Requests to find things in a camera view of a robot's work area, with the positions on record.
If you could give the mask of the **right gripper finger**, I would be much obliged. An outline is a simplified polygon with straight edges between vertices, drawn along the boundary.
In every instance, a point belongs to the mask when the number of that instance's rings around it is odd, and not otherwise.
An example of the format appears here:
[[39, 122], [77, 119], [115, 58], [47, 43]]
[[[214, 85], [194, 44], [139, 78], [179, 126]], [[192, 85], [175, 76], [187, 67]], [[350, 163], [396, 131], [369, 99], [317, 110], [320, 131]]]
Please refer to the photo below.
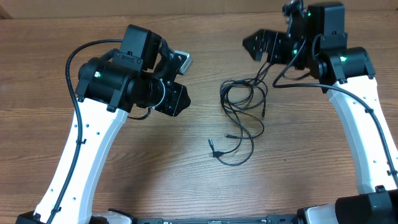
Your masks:
[[243, 39], [244, 47], [265, 47], [268, 42], [269, 31], [260, 29]]
[[245, 44], [244, 48], [248, 51], [253, 60], [260, 62], [263, 54], [266, 52], [267, 44]]

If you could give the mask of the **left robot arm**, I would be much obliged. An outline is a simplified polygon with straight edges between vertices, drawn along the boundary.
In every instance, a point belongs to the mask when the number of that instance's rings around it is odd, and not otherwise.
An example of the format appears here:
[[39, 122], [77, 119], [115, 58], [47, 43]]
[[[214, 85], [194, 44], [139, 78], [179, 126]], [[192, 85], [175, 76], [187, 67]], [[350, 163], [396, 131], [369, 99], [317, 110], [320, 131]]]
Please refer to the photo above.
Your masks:
[[134, 106], [177, 116], [190, 106], [187, 88], [175, 81], [188, 72], [189, 53], [171, 49], [151, 30], [129, 25], [119, 48], [91, 58], [69, 86], [74, 115], [54, 177], [24, 223], [135, 223], [127, 213], [92, 211], [109, 150]]

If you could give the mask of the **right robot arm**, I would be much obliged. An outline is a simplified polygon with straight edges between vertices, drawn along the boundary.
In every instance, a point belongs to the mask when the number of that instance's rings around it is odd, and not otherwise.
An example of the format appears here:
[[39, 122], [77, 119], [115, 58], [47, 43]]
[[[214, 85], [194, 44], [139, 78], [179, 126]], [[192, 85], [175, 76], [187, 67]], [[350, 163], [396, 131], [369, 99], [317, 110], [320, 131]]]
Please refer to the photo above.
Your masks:
[[342, 123], [356, 171], [358, 194], [301, 208], [289, 223], [396, 223], [397, 148], [382, 112], [368, 52], [348, 47], [341, 2], [282, 8], [285, 32], [261, 29], [243, 40], [254, 60], [308, 69]]

